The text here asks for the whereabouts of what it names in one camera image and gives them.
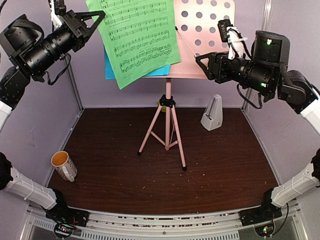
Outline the pink music stand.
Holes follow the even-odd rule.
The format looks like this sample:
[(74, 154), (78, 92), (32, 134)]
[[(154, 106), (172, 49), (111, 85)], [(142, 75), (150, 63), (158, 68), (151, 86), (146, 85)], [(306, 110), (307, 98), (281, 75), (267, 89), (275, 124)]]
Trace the pink music stand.
[(218, 21), (225, 18), (235, 21), (236, 4), (233, 0), (175, 0), (173, 2), (177, 44), (181, 61), (173, 64), (165, 78), (166, 100), (165, 139), (161, 139), (153, 128), (160, 115), (157, 106), (154, 117), (137, 152), (141, 155), (150, 136), (170, 150), (178, 146), (182, 170), (187, 171), (183, 144), (177, 119), (177, 107), (172, 95), (173, 79), (205, 79), (206, 76), (196, 63), (196, 57), (210, 52), (224, 52), (228, 45), (220, 39)]

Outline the white metronome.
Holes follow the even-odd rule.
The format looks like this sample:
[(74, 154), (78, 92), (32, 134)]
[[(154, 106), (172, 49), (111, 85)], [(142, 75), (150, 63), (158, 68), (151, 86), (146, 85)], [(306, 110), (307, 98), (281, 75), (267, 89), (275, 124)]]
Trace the white metronome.
[(219, 94), (212, 96), (200, 121), (201, 125), (207, 130), (218, 129), (223, 124), (222, 97)]

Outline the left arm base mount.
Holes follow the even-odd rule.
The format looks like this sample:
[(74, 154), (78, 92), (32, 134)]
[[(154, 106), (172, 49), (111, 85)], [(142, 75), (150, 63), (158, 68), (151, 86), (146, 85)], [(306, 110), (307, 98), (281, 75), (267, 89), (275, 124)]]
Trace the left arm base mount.
[(77, 227), (86, 227), (90, 215), (86, 210), (68, 207), (64, 200), (58, 200), (53, 208), (43, 210), (45, 216), (55, 222), (53, 233), (62, 240), (69, 238)]

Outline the green sheet music paper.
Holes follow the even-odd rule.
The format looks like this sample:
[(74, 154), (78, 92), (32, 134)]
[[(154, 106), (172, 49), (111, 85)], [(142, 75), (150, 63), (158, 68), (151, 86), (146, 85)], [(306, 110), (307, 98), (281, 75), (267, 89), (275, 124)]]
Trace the green sheet music paper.
[(172, 0), (88, 0), (119, 89), (181, 61)]

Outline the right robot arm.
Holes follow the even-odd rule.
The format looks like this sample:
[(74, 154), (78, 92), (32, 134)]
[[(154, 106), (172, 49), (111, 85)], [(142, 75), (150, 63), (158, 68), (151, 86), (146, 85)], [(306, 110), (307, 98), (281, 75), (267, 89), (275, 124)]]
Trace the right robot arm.
[(300, 32), (258, 30), (249, 60), (229, 59), (225, 52), (205, 54), (207, 64), (201, 56), (196, 58), (209, 80), (235, 81), (239, 87), (257, 91), (265, 102), (281, 101), (253, 118), (261, 142), (273, 137), (266, 154), (279, 183), (269, 201), (256, 210), (261, 221), (295, 198), (306, 209), (320, 205), (320, 156), (311, 153), (312, 147), (320, 145), (320, 92), (301, 72), (288, 69), (291, 60), (317, 67), (318, 58), (308, 58), (312, 51)]

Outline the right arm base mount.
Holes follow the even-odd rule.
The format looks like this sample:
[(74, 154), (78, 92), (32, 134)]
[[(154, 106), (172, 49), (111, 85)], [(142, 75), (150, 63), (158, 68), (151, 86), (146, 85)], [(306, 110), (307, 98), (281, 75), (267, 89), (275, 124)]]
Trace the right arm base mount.
[(255, 233), (261, 238), (271, 237), (276, 232), (275, 219), (281, 216), (281, 208), (271, 203), (264, 203), (239, 212), (242, 226), (253, 225)]

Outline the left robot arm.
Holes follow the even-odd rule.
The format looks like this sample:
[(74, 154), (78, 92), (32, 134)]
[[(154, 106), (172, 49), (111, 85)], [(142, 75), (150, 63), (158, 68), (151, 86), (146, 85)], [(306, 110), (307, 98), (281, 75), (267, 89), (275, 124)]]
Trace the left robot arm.
[(3, 126), (21, 100), (31, 80), (45, 82), (43, 76), (56, 61), (69, 58), (85, 46), (105, 17), (102, 10), (74, 12), (61, 16), (62, 23), (48, 36), (28, 20), (16, 18), (0, 34), (0, 45), (13, 66), (0, 81), (0, 124)]

